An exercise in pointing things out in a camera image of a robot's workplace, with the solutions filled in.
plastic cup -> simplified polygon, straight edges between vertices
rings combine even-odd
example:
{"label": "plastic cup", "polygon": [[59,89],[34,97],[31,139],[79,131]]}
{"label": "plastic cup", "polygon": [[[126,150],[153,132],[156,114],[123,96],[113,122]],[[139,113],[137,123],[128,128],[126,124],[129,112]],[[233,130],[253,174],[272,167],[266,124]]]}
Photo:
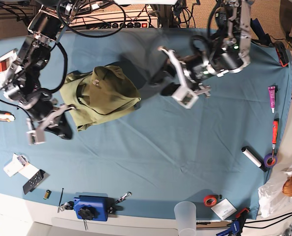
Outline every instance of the plastic cup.
{"label": "plastic cup", "polygon": [[180,202],[174,207],[179,236],[196,235],[196,206],[191,202]]}

olive green shirt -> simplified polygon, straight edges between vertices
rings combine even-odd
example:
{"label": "olive green shirt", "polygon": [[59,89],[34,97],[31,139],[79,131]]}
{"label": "olive green shirt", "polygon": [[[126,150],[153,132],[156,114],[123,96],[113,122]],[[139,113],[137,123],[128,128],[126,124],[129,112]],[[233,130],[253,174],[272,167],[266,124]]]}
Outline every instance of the olive green shirt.
{"label": "olive green shirt", "polygon": [[98,66],[92,73],[70,73],[60,89],[65,104],[73,104],[71,116],[77,130],[86,130],[134,111],[140,94],[118,66]]}

blue tablecloth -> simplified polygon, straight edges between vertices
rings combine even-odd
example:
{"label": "blue tablecloth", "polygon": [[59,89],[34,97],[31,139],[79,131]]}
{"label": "blue tablecloth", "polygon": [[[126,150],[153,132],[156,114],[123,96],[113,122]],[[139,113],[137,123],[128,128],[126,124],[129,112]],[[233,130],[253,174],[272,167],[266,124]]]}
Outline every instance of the blue tablecloth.
{"label": "blue tablecloth", "polygon": [[[0,193],[45,204],[57,205],[61,189],[63,202],[76,192],[107,194],[117,199],[127,191],[132,196],[121,203],[118,214],[174,218],[180,201],[197,206],[198,219],[218,219],[203,205],[208,194],[222,194],[238,210],[251,208],[255,219],[258,187],[267,181],[264,173],[246,158],[241,148],[252,147],[261,157],[271,151],[272,123],[280,118],[277,147],[286,126],[291,102],[292,62],[282,68],[274,48],[252,45],[252,63],[242,72],[212,77],[204,83],[211,97],[200,97],[190,110],[171,97],[161,97],[160,88],[147,80],[165,60],[157,47],[165,45],[182,56],[191,54],[189,37],[198,29],[126,29],[103,39],[66,33],[61,43],[68,54],[68,72],[92,71],[95,66],[119,61],[142,94],[135,112],[77,133],[71,141],[46,133],[47,142],[29,146],[25,132],[26,115],[0,103],[0,110],[12,112],[14,122],[0,122]],[[0,41],[0,56],[21,48],[24,37]],[[41,71],[44,88],[57,86],[63,73],[58,48]],[[278,86],[276,114],[272,114],[268,86]],[[63,102],[59,93],[54,97]],[[27,181],[20,174],[8,177],[4,165],[13,153],[24,153],[30,162],[50,176],[27,195]],[[52,191],[43,200],[46,189]]]}

